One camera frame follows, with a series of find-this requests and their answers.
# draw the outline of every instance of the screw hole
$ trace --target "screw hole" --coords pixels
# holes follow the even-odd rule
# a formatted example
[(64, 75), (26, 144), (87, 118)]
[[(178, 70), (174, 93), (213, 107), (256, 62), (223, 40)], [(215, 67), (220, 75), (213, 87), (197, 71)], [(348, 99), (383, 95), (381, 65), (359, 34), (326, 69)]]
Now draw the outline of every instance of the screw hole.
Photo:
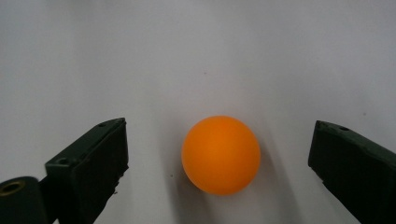
[(25, 186), (25, 182), (22, 180), (18, 180), (18, 181), (14, 181), (9, 184), (6, 184), (2, 188), (0, 188), (0, 197), (13, 194), (13, 193), (19, 191), (20, 189), (23, 189), (24, 186)]
[(66, 165), (69, 163), (69, 160), (67, 158), (61, 158), (58, 160), (58, 163), (62, 165)]

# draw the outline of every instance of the gray background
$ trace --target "gray background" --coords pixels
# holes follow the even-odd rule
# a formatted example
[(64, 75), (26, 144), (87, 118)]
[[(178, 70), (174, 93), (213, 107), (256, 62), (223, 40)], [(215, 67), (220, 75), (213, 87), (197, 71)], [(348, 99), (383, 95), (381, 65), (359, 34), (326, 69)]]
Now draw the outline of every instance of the gray background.
[[(307, 166), (317, 119), (396, 148), (394, 0), (2, 0), (0, 181), (125, 117), (130, 169), (96, 223), (358, 223)], [(188, 129), (225, 114), (262, 165), (192, 186)]]

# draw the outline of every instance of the ball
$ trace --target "ball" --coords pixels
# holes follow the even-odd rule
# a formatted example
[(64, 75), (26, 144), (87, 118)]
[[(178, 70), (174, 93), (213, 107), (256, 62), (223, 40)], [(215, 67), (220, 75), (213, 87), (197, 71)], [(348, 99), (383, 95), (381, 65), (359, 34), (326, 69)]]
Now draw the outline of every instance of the ball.
[(246, 187), (261, 161), (259, 142), (238, 119), (203, 119), (188, 132), (181, 150), (184, 171), (199, 189), (228, 195)]

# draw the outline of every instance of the black plastic part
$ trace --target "black plastic part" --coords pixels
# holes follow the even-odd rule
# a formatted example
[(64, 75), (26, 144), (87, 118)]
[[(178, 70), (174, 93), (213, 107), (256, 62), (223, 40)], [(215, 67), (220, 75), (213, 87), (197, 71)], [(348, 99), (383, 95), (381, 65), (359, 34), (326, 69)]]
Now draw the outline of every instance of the black plastic part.
[(49, 220), (92, 224), (128, 169), (125, 119), (96, 125), (46, 163), (41, 182)]
[(37, 179), (29, 176), (0, 184), (1, 224), (48, 224)]
[(308, 165), (361, 223), (396, 223), (396, 154), (348, 128), (317, 121)]

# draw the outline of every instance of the orange ball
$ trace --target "orange ball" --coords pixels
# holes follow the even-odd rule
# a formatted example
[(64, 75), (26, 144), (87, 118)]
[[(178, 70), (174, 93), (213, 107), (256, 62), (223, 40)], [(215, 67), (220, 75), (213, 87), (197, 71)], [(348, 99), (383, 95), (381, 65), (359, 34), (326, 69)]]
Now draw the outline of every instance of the orange ball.
[(238, 119), (215, 116), (195, 124), (181, 151), (184, 171), (199, 189), (218, 195), (246, 187), (260, 166), (260, 146)]

